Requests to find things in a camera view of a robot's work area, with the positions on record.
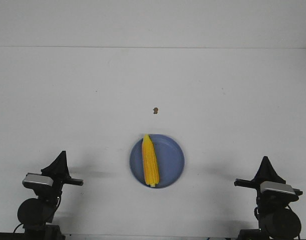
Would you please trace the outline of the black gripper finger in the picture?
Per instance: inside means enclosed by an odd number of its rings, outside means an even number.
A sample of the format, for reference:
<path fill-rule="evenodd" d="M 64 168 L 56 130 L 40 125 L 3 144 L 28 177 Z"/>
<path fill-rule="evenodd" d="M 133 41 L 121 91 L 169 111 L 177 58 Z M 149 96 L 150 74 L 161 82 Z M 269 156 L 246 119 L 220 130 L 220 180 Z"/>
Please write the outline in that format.
<path fill-rule="evenodd" d="M 268 157 L 266 157 L 266 174 L 268 181 L 285 184 L 285 180 L 277 174 Z"/>
<path fill-rule="evenodd" d="M 267 178 L 267 175 L 266 175 L 266 162 L 267 162 L 267 156 L 264 156 L 262 161 L 261 161 L 261 164 L 259 166 L 259 169 L 257 171 L 257 173 L 255 174 L 254 176 L 254 181 L 261 181 L 261 180 L 264 180 Z"/>
<path fill-rule="evenodd" d="M 63 178 L 65 176 L 65 152 L 62 151 L 57 158 L 46 168 L 41 170 L 43 176 Z"/>
<path fill-rule="evenodd" d="M 68 163 L 67 163 L 67 153 L 64 151 L 64 172 L 65 172 L 65 178 L 71 178 Z"/>

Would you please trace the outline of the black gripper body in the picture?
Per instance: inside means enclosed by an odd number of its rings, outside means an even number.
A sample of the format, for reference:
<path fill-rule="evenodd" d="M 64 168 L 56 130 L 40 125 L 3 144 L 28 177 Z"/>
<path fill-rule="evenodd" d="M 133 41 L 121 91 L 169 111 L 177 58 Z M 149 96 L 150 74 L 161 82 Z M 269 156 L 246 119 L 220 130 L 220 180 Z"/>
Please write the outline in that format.
<path fill-rule="evenodd" d="M 65 184 L 68 185 L 74 185 L 74 186 L 82 186 L 83 185 L 83 180 L 82 179 L 77 179 L 77 178 L 71 178 L 71 177 L 65 177 L 65 176 L 59 176 L 56 175 L 52 177 L 53 179 L 53 184 L 52 186 L 62 186 Z"/>
<path fill-rule="evenodd" d="M 260 188 L 260 184 L 257 183 L 254 180 L 245 180 L 245 179 L 242 180 L 242 179 L 239 179 L 239 178 L 237 178 L 234 181 L 234 186 L 249 188 L 249 189 L 255 189 L 255 190 L 258 190 Z"/>

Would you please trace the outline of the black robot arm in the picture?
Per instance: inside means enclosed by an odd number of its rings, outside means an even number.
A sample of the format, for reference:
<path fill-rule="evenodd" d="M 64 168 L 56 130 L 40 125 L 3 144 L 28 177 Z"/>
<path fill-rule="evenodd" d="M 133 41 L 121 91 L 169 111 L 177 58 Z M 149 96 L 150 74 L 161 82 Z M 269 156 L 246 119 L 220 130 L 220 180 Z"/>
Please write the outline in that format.
<path fill-rule="evenodd" d="M 252 180 L 237 178 L 234 185 L 256 190 L 254 216 L 258 228 L 241 229 L 239 240 L 300 239 L 301 222 L 289 204 L 298 201 L 303 191 L 288 185 L 276 173 L 267 156 L 263 157 Z"/>
<path fill-rule="evenodd" d="M 17 217 L 23 226 L 26 240 L 64 240 L 58 225 L 52 221 L 62 201 L 64 185 L 82 186 L 84 181 L 72 178 L 67 165 L 67 154 L 63 150 L 41 173 L 27 173 L 22 181 L 25 188 L 34 191 L 36 198 L 21 203 Z"/>

